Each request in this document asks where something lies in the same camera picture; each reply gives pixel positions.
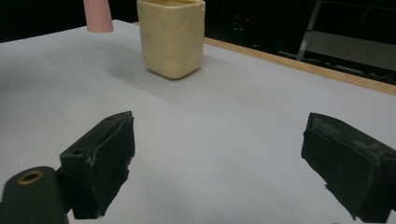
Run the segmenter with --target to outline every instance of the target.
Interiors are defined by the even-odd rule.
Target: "white table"
[[[395,96],[212,46],[170,81],[145,69],[138,26],[114,22],[0,45],[1,191],[132,110],[130,179],[101,220],[70,223],[361,223],[301,158],[303,132],[316,112],[396,148]]]

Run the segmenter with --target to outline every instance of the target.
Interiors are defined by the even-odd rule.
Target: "beige plastic container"
[[[201,66],[205,1],[137,0],[137,14],[148,70],[174,79]]]

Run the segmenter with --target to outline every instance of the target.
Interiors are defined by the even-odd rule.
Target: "square container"
[[[201,66],[205,1],[138,0],[137,14],[148,70],[175,79]]]

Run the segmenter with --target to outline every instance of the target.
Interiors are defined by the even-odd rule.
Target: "gray panel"
[[[306,50],[396,71],[396,46],[390,44],[314,31]]]

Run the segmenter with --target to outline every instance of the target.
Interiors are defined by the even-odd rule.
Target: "pink object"
[[[114,30],[108,0],[84,0],[84,8],[89,32],[107,33]]]

